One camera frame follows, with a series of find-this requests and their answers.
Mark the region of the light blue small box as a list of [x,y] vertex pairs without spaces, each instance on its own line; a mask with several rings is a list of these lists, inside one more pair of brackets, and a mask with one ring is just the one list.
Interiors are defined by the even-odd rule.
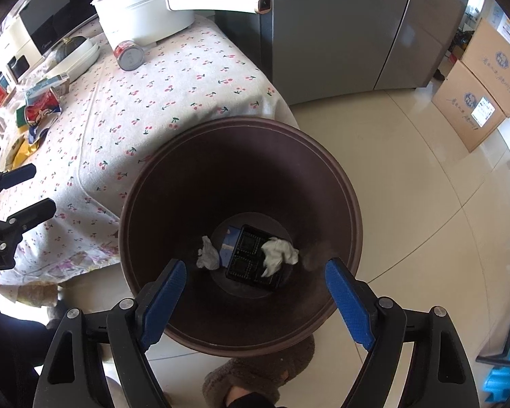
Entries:
[[65,95],[70,88],[70,77],[67,73],[61,73],[51,78],[44,78],[30,87],[24,96],[27,101],[36,99],[51,90],[58,98]]

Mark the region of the red soda can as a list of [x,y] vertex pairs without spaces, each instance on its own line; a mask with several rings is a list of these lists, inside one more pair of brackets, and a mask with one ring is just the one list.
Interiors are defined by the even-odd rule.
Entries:
[[113,50],[113,54],[119,67],[124,71],[133,71],[145,61],[145,51],[132,40],[120,42]]

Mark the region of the lined paper ball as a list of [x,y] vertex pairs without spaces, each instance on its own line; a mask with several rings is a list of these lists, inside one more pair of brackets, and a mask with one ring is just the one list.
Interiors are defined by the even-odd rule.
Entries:
[[271,277],[281,268],[282,264],[295,265],[298,263],[298,250],[285,240],[271,237],[262,246],[264,253],[264,271],[262,277]]

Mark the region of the yellow snack wrapper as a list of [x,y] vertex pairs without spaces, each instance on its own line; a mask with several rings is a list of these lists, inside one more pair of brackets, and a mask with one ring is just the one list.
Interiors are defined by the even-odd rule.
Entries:
[[39,150],[39,142],[30,144],[28,139],[20,136],[11,146],[10,152],[6,157],[6,170],[15,170],[26,162],[33,153]]

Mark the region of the white tissue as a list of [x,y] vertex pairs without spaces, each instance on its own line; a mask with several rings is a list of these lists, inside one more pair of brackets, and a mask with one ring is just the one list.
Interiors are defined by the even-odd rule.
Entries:
[[218,270],[221,266],[219,252],[207,236],[202,237],[202,248],[198,250],[196,266],[210,271]]

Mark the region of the blue biscuit box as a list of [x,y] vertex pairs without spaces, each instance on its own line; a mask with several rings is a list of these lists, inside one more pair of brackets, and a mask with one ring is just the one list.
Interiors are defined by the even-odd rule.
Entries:
[[232,260],[239,234],[240,229],[235,226],[228,226],[226,229],[225,236],[219,250],[221,265],[225,268],[228,268],[228,265]]

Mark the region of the dark brown trash bin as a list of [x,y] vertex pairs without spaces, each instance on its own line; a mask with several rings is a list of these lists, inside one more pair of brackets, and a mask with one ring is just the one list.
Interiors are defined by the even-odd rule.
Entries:
[[[196,264],[204,238],[219,247],[230,226],[245,225],[299,252],[272,290]],[[177,135],[149,160],[123,208],[120,262],[138,293],[169,261],[184,261],[167,335],[208,355],[259,356],[302,341],[334,313],[325,264],[338,258],[355,272],[362,232],[352,183],[321,144],[282,122],[226,118]]]

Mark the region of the cherry print tablecloth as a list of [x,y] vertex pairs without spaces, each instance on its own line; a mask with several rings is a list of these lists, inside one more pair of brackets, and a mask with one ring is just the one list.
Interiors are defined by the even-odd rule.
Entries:
[[71,84],[61,114],[28,162],[36,175],[0,194],[0,220],[42,199],[56,214],[23,235],[5,286],[59,284],[119,261],[119,218],[141,170],[172,137],[202,122],[247,115],[294,124],[260,69],[207,18],[122,70],[97,23],[97,62]]

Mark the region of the dark green pumpkin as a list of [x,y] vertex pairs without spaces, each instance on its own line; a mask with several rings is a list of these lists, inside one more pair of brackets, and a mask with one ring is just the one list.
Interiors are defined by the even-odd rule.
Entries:
[[60,63],[71,55],[76,49],[87,41],[84,36],[74,36],[62,40],[62,44],[56,49],[56,62]]

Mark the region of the brown fuzzy slipper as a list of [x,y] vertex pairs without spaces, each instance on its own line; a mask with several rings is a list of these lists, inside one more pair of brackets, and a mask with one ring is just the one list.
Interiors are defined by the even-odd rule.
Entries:
[[236,357],[209,373],[202,384],[208,407],[276,407],[280,388],[302,373],[315,353],[315,339],[264,356]]

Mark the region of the black plastic tray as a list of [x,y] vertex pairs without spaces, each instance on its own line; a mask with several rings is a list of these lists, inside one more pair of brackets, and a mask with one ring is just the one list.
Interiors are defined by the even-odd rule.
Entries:
[[279,271],[263,277],[265,254],[262,246],[271,234],[247,224],[241,226],[230,261],[225,269],[225,278],[232,287],[232,294],[244,298],[259,299],[272,294],[291,275],[291,266],[282,264]]

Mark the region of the white electric cooking pot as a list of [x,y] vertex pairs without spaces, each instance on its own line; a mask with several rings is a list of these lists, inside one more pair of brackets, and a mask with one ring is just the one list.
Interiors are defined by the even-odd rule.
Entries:
[[93,0],[92,6],[108,44],[116,48],[126,40],[157,43],[192,25],[201,10],[266,14],[272,0]]

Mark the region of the lower cardboard box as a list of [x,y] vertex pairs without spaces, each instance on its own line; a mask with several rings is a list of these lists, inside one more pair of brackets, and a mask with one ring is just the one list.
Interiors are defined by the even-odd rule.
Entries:
[[486,87],[457,61],[432,99],[469,152],[478,148],[506,119]]

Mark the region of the cardboard box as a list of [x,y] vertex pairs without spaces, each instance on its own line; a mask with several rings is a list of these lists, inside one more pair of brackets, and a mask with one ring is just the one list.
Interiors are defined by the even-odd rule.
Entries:
[[510,43],[484,18],[474,31],[461,62],[510,117]]
[[506,119],[486,87],[457,61],[432,99],[469,152],[478,148]]

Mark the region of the grey refrigerator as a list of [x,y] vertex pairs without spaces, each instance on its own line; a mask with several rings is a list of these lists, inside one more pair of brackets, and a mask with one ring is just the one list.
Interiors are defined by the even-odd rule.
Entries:
[[266,15],[218,13],[225,35],[294,105],[426,86],[468,0],[273,0]]

